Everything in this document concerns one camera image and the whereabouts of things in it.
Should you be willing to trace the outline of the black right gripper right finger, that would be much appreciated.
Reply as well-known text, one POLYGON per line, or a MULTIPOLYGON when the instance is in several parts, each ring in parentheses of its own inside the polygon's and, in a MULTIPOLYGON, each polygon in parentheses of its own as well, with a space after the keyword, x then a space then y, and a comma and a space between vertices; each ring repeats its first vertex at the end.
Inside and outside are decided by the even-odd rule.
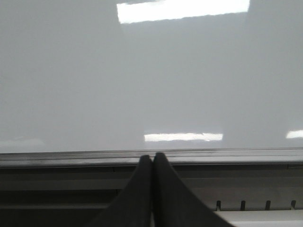
POLYGON ((153 161, 153 213, 156 227, 231 227, 188 189, 164 153, 153 161))

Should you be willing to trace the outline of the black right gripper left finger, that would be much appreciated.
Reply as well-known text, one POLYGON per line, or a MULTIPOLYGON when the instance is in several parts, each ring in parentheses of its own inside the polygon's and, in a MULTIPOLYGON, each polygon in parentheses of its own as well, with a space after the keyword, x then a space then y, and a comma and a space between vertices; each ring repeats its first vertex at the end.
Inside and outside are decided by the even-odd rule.
POLYGON ((114 201, 93 218, 89 227, 149 227, 151 223, 152 161, 141 156, 131 179, 114 201))

